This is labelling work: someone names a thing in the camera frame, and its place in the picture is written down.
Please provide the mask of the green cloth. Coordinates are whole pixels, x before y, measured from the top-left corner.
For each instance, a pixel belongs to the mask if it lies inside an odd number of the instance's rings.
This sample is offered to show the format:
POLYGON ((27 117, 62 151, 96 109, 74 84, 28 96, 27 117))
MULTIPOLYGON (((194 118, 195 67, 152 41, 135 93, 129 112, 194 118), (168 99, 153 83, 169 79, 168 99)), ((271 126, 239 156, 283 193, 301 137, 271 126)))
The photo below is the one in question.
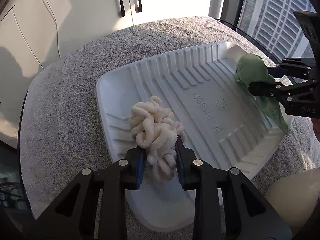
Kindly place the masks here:
MULTIPOLYGON (((274 77, 268 74, 267 66, 259 55, 245 54, 236 63, 235 80, 249 89, 252 82, 276 83, 274 77)), ((272 119, 272 121, 286 134, 289 127, 283 118, 279 102, 268 96, 255 96, 255 103, 260 111, 272 119)))

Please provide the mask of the cream chunky yarn bundle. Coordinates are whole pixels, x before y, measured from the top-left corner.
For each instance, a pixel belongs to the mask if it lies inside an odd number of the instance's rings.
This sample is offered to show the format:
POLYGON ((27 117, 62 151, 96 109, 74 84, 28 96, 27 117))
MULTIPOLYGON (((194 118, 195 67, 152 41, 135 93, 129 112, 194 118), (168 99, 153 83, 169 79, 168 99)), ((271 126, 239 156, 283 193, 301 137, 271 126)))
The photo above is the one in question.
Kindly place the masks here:
POLYGON ((164 183, 172 180, 176 170, 176 142, 186 137, 181 122, 174 120, 171 109, 162 100, 151 96, 131 108, 129 119, 132 139, 146 150, 146 170, 153 180, 164 183))

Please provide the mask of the white ribbed plastic tray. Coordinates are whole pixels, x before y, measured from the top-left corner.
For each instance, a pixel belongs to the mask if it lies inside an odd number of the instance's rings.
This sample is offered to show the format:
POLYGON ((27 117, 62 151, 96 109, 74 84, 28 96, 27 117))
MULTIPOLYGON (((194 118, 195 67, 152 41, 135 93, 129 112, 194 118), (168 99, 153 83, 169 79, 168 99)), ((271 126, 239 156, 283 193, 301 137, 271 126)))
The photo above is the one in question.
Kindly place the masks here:
POLYGON ((96 98, 112 162, 136 146, 129 118, 135 103, 159 97, 185 129, 184 146, 214 168, 239 168, 252 179, 267 163, 284 132, 261 113, 234 77, 245 51, 220 42, 183 48, 104 74, 96 98))

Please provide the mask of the white cabinet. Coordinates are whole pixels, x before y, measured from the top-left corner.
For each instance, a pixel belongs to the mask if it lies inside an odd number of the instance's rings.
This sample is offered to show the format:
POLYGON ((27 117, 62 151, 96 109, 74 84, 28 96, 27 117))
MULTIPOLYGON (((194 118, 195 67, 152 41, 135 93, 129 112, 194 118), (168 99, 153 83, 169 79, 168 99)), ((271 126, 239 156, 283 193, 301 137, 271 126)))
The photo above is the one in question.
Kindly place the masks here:
POLYGON ((210 0, 8 0, 1 13, 1 141, 16 147, 20 114, 33 78, 71 51, 145 22, 207 16, 210 0))

